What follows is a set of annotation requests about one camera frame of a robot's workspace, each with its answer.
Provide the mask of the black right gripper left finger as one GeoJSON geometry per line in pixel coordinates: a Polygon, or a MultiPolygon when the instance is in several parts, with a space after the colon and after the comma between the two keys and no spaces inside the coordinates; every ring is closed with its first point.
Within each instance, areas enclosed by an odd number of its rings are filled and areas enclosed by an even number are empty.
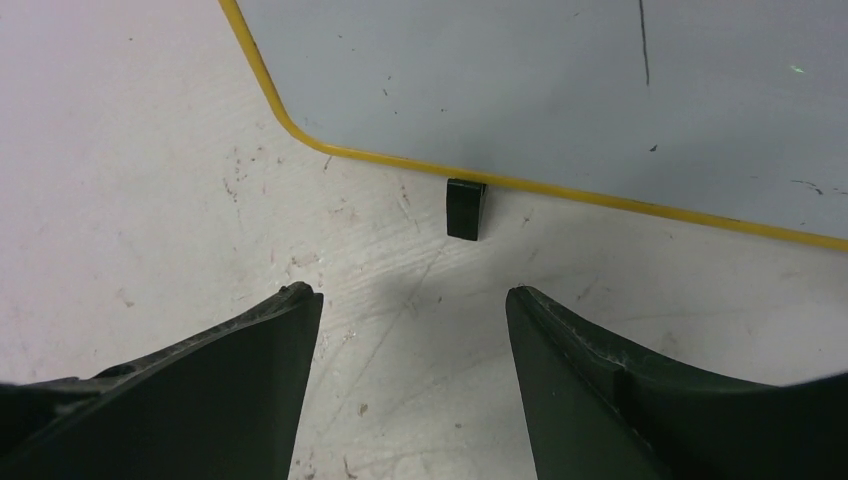
{"type": "Polygon", "coordinates": [[[90,378],[1,387],[5,479],[285,479],[324,298],[303,282],[90,378]]]}

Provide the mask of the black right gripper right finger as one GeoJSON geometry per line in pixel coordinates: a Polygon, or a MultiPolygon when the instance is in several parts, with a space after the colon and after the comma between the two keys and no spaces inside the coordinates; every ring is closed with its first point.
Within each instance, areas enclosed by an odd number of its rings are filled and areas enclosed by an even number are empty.
{"type": "Polygon", "coordinates": [[[674,360],[530,286],[506,298],[541,479],[843,479],[847,377],[770,386],[674,360]]]}

